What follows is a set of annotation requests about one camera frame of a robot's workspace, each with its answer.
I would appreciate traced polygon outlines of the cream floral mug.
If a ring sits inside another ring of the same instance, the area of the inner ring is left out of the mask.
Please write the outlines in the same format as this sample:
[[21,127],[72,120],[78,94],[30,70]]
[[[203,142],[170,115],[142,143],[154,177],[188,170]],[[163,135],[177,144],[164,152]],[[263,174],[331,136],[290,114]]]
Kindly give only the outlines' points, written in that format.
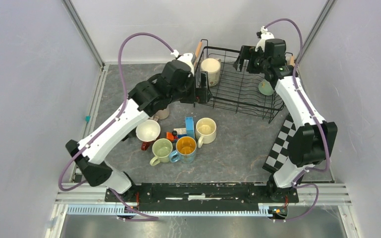
[[208,75],[208,84],[210,87],[219,83],[221,63],[218,59],[207,58],[201,63],[201,71],[205,71]]

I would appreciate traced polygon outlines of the cream cup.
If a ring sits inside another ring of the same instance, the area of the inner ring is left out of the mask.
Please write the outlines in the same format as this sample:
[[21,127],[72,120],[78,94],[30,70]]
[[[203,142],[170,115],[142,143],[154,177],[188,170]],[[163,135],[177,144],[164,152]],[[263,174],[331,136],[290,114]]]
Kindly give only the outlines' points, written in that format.
[[201,148],[204,144],[212,143],[217,136],[216,122],[211,118],[202,118],[196,123],[197,147]]

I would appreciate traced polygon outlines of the pink mug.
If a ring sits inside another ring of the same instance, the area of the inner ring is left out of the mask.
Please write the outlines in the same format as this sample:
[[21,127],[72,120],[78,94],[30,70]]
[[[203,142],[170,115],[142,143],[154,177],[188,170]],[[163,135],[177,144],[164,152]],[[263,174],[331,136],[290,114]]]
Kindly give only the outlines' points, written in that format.
[[166,119],[169,116],[169,114],[170,114],[170,109],[169,109],[169,106],[167,106],[165,109],[157,111],[151,117],[151,119],[155,121],[163,120],[163,119]]

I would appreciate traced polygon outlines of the blue mug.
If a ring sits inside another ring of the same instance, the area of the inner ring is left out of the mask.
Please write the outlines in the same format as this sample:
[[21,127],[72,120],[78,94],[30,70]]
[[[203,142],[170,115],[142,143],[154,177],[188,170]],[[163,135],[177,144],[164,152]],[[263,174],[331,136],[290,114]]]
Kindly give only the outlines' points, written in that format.
[[196,158],[197,142],[193,137],[184,136],[176,142],[176,149],[172,151],[168,158],[170,162],[181,161],[185,164],[192,163]]

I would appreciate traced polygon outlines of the green mug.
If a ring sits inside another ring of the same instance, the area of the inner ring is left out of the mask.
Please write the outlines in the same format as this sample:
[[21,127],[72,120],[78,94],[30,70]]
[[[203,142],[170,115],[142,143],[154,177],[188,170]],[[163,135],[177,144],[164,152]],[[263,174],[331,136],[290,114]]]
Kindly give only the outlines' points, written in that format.
[[156,140],[152,146],[154,157],[150,160],[150,165],[156,166],[160,163],[169,163],[169,155],[172,151],[173,145],[171,141],[165,138]]

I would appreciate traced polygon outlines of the red mug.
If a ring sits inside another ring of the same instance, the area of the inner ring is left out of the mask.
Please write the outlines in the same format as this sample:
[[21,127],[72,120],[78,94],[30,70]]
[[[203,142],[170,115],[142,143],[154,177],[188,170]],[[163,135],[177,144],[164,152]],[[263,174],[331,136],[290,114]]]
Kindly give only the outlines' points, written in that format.
[[142,142],[141,150],[146,151],[157,139],[160,138],[161,127],[153,119],[148,119],[136,127],[136,136]]

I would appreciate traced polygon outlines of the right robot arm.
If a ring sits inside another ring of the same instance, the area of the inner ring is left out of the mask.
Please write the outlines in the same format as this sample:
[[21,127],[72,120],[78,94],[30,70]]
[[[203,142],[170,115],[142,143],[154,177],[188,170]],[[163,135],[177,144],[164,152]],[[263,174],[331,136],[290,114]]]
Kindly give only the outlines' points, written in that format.
[[280,202],[286,188],[295,187],[301,176],[316,165],[326,162],[337,135],[334,122],[327,122],[314,108],[301,86],[296,68],[285,59],[286,43],[282,39],[268,39],[261,46],[243,45],[233,66],[241,71],[247,61],[247,72],[263,74],[273,90],[283,99],[295,125],[295,134],[288,144],[286,162],[272,176],[272,185],[266,189],[267,198]]

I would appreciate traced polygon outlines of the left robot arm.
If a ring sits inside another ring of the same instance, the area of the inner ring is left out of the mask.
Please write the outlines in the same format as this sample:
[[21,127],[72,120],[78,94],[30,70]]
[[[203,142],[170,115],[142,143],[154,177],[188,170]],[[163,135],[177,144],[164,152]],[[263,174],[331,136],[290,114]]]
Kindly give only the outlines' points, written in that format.
[[69,140],[65,147],[90,186],[115,190],[124,202],[135,198],[136,189],[125,172],[105,163],[108,153],[138,125],[173,102],[207,103],[212,94],[206,72],[194,73],[192,64],[177,59],[168,62],[161,73],[139,82],[125,103],[98,129],[79,142]]

